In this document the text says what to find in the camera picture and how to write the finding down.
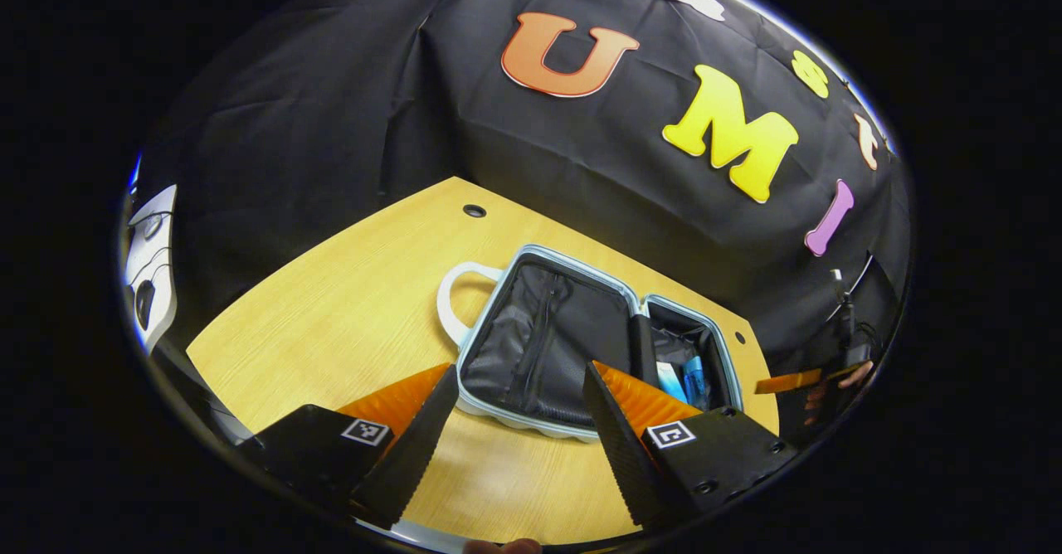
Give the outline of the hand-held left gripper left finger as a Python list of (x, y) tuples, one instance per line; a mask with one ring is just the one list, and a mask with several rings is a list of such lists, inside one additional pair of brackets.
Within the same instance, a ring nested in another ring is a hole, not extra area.
[(418, 489), (457, 396), (444, 362), (337, 410), (295, 408), (236, 451), (318, 508), (387, 530)]

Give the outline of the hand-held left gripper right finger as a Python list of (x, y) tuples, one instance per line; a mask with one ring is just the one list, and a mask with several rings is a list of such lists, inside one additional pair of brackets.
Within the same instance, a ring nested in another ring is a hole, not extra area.
[(582, 394), (627, 512), (645, 530), (716, 513), (799, 454), (738, 408), (688, 406), (603, 362), (587, 364)]

